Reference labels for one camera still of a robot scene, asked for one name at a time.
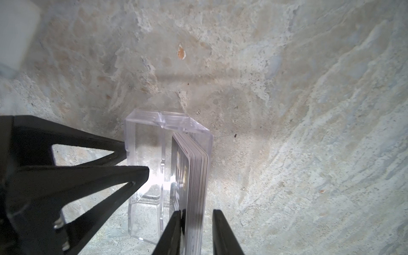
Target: small crumb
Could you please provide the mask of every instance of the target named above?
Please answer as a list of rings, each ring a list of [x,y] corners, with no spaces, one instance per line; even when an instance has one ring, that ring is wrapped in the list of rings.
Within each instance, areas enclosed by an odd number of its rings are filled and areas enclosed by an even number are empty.
[[[179,43],[179,48],[177,50],[177,56],[181,60],[184,60],[186,58],[186,51],[181,46],[181,43]]]

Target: blurry white object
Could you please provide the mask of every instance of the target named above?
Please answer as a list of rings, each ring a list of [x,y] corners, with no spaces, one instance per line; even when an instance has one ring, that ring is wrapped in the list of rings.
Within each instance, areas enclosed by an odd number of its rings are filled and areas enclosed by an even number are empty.
[[[14,78],[41,20],[41,9],[29,0],[0,0],[0,75]]]

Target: clear plastic case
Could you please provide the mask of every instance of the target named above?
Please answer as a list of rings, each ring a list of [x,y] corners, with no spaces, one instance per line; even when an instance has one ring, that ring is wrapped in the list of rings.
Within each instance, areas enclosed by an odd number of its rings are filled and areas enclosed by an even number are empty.
[[[207,153],[207,171],[211,165],[213,135],[183,113],[135,109],[124,124],[128,165],[150,169],[149,180],[129,199],[129,234],[156,244],[169,221],[170,186],[174,182],[170,177],[172,134],[187,133]]]

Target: stack of cards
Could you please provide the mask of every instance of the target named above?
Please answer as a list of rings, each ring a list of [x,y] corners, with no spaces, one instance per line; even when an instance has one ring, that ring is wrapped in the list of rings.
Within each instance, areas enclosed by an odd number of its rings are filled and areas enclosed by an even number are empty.
[[[199,255],[209,155],[187,134],[174,133],[171,146],[170,215],[182,211],[180,254]]]

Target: marble surface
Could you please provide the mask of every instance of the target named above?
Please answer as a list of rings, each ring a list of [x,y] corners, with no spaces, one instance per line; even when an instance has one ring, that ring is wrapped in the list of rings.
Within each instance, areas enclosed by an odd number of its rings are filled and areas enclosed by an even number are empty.
[[[247,255],[408,253],[407,1],[42,4],[21,73],[0,78],[0,114],[117,139],[137,107],[208,127],[202,254],[214,208]],[[123,217],[82,253],[150,254]]]

